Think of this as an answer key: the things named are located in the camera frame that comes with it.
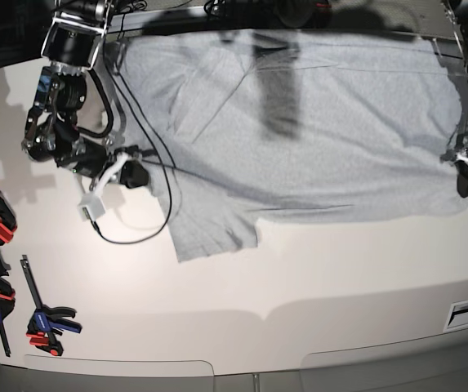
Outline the right arm black robot arm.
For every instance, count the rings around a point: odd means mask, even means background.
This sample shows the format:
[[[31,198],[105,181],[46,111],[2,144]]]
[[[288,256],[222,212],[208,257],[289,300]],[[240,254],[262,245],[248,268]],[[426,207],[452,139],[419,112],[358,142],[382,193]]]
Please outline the right arm black robot arm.
[[[114,113],[94,70],[115,12],[114,1],[57,1],[51,27],[42,45],[42,68],[30,108],[22,149],[35,162],[56,166],[98,181],[118,155],[105,145]],[[92,81],[105,112],[106,124],[91,131],[78,123]]]

